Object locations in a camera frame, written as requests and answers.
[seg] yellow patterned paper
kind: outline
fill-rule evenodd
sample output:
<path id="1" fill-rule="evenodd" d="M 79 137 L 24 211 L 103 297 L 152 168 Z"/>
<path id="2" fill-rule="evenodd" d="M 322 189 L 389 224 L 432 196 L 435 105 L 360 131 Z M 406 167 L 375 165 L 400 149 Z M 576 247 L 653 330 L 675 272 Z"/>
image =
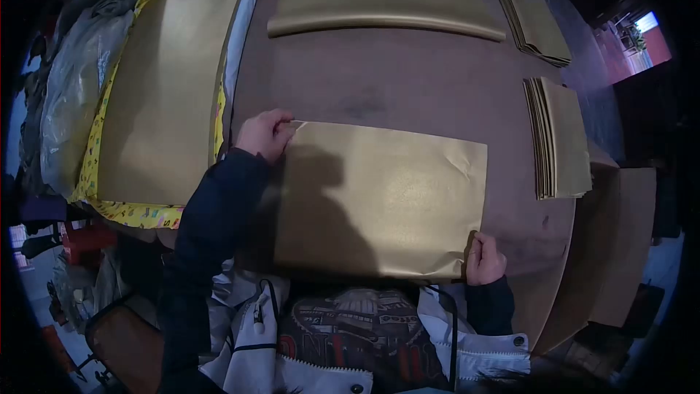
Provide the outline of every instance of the yellow patterned paper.
<path id="1" fill-rule="evenodd" d="M 138 0 L 135 8 L 135 16 L 138 16 L 144 5 L 149 0 Z M 133 204 L 119 203 L 114 201 L 101 201 L 97 199 L 97 167 L 100 160 L 100 137 L 104 116 L 109 102 L 109 95 L 112 90 L 112 83 L 116 76 L 119 64 L 114 67 L 107 85 L 105 86 L 100 107 L 97 110 L 90 137 L 83 158 L 78 186 L 69 198 L 70 202 L 86 200 L 105 218 L 129 227 L 140 228 L 172 228 L 176 229 L 180 225 L 184 205 L 154 205 L 154 204 Z M 214 123 L 214 157 L 218 155 L 219 148 L 223 143 L 223 108 L 225 105 L 225 95 L 223 93 L 223 83 L 219 83 L 216 116 Z"/>

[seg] person's right hand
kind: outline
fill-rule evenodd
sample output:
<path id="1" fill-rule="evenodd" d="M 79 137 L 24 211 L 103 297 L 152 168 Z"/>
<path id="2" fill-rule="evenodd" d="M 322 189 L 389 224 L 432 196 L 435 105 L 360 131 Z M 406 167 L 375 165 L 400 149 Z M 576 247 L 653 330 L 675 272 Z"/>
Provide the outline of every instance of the person's right hand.
<path id="1" fill-rule="evenodd" d="M 235 147 L 252 155 L 260 154 L 273 164 L 296 132 L 289 126 L 293 119 L 292 113 L 283 109 L 261 112 L 243 123 Z"/>
<path id="2" fill-rule="evenodd" d="M 465 273 L 469 286 L 493 283 L 505 274 L 508 259 L 495 247 L 495 238 L 476 233 L 467 254 Z"/>

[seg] wooden table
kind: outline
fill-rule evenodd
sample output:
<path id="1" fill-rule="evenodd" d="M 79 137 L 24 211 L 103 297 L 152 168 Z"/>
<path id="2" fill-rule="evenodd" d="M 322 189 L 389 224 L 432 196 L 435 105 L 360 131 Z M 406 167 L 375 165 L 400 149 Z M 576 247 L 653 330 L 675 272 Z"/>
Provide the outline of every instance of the wooden table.
<path id="1" fill-rule="evenodd" d="M 234 93 L 232 137 L 277 107 L 297 119 L 393 128 L 489 146 L 482 231 L 498 238 L 510 276 L 560 262 L 573 199 L 538 201 L 522 79 L 559 70 L 517 50 L 498 0 L 484 0 L 507 40 L 360 28 L 269 39 L 276 0 L 258 0 Z"/>

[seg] white jacket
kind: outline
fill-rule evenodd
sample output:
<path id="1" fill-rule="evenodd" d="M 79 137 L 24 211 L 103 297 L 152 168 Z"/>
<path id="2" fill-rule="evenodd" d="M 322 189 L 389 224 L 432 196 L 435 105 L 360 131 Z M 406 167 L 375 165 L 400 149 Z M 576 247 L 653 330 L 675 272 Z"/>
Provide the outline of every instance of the white jacket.
<path id="1" fill-rule="evenodd" d="M 370 393 L 372 373 L 337 367 L 319 367 L 277 354 L 276 314 L 283 307 L 289 282 L 279 277 L 236 272 L 233 261 L 214 277 L 209 300 L 212 355 L 200 357 L 199 371 L 227 393 L 268 394 L 281 387 L 301 389 L 304 394 Z M 443 287 L 458 293 L 460 286 Z M 452 314 L 445 310 L 434 290 L 421 289 L 418 316 L 435 346 L 442 372 L 450 378 Z M 477 335 L 458 318 L 457 390 L 479 374 L 501 370 L 529 372 L 527 336 Z"/>

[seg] dark jacket sleeve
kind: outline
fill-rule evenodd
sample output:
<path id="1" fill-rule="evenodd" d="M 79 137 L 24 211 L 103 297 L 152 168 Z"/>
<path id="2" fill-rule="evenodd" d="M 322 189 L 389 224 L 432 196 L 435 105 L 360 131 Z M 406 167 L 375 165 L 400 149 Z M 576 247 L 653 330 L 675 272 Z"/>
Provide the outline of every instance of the dark jacket sleeve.
<path id="1" fill-rule="evenodd" d="M 505 276 L 480 286 L 465 285 L 467 321 L 477 334 L 489 337 L 512 335 L 515 311 L 513 292 Z"/>
<path id="2" fill-rule="evenodd" d="M 197 369 L 198 355 L 211 350 L 206 298 L 212 277 L 221 273 L 221 264 L 242 240 L 269 171 L 261 156 L 234 148 L 206 172 L 185 207 L 175 251 L 163 268 L 158 302 L 164 392 L 218 389 Z"/>

